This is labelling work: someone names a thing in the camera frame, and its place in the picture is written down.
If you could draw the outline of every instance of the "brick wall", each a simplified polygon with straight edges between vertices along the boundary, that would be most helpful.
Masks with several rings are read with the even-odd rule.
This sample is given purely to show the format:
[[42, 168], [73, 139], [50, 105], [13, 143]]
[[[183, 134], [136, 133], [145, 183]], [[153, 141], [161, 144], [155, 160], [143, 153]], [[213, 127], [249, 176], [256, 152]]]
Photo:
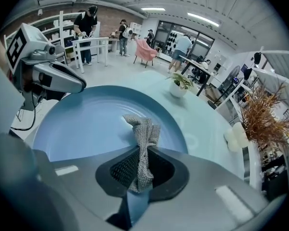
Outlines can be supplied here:
[[[64, 13], [75, 13], [78, 12], [79, 10], [87, 10], [89, 6], [90, 6], [89, 4], [77, 4], [74, 6], [63, 5], [63, 6], [50, 7], [47, 9], [43, 9], [43, 15], [41, 16], [38, 16], [38, 11], [36, 10], [30, 14], [20, 17], [19, 19], [13, 21], [11, 24], [2, 29], [0, 32], [0, 39], [1, 41], [3, 41], [4, 34], [10, 35], [12, 32], [16, 31], [22, 23], [30, 23], [52, 15], [57, 15], [61, 10], [63, 10]], [[98, 11], [96, 15], [97, 20], [101, 22], [100, 28], [101, 37], [108, 37], [112, 32], [118, 30], [121, 19], [126, 19], [128, 24], [130, 24], [130, 22], [136, 22], [138, 24], [143, 23], [143, 19], [136, 15], [101, 5], [98, 5]]]

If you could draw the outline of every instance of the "black cap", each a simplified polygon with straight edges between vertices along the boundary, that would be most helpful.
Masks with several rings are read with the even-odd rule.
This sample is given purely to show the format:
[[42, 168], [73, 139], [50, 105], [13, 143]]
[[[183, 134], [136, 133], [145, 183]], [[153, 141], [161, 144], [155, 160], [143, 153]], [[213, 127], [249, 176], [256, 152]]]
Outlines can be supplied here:
[[97, 7], [94, 5], [94, 6], [91, 6], [89, 9], [89, 13], [90, 14], [96, 14], [96, 12], [97, 12]]

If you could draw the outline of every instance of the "potted plant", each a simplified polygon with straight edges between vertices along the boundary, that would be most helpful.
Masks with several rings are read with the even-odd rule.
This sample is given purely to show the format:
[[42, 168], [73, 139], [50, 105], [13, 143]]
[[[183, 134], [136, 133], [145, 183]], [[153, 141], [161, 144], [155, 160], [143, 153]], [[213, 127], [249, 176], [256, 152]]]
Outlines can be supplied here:
[[192, 81], [181, 74], [173, 73], [169, 78], [173, 79], [170, 85], [170, 93], [177, 98], [183, 97], [187, 90], [194, 86]]
[[270, 150], [287, 146], [289, 118], [278, 119], [273, 113], [273, 107], [280, 102], [283, 88], [280, 85], [275, 93], [270, 94], [260, 85], [245, 97], [247, 105], [241, 108], [241, 123], [235, 124], [232, 131], [228, 130], [224, 134], [231, 151], [241, 149], [242, 145], [246, 147], [246, 141]]

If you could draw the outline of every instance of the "dried pampas grass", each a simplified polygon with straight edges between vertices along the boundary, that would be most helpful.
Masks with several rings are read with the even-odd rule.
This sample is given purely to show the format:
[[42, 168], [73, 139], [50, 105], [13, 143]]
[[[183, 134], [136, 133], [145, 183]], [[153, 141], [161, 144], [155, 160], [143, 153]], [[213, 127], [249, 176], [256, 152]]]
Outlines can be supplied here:
[[258, 143], [259, 147], [269, 146], [278, 149], [287, 145], [289, 136], [289, 119], [278, 120], [272, 108], [280, 103], [280, 94], [284, 86], [281, 84], [273, 94], [264, 86], [258, 86], [247, 95], [247, 105], [241, 109], [242, 126], [247, 138]]

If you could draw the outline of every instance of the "gray cloth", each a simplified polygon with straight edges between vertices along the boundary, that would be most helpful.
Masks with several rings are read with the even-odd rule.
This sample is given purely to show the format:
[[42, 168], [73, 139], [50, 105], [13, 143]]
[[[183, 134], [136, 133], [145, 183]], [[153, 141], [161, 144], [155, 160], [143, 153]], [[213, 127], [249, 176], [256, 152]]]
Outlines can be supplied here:
[[160, 126], [152, 125], [150, 118], [137, 115], [124, 115], [123, 117], [127, 123], [133, 126], [133, 132], [139, 146], [137, 177], [130, 185], [130, 190], [141, 193], [152, 184], [154, 178], [149, 170], [147, 148], [158, 144]]

